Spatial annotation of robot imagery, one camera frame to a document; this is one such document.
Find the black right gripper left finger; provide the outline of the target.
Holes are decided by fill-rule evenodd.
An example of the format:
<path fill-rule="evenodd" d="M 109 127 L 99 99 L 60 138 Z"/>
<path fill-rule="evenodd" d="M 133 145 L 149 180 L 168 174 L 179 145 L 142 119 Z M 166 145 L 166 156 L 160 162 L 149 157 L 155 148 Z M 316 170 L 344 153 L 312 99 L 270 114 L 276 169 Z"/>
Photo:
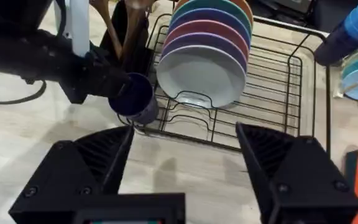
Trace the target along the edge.
<path fill-rule="evenodd" d="M 116 195 L 134 137 L 119 126 L 52 145 L 9 209 L 16 223 L 73 223 L 90 196 Z"/>

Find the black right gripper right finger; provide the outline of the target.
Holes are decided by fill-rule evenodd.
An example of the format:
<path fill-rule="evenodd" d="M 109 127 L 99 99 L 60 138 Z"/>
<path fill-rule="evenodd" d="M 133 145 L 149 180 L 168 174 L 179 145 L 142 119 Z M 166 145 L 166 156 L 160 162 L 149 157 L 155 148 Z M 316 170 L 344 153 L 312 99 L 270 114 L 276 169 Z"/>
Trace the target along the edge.
<path fill-rule="evenodd" d="M 312 136 L 236 123 L 262 223 L 351 223 L 358 198 Z"/>

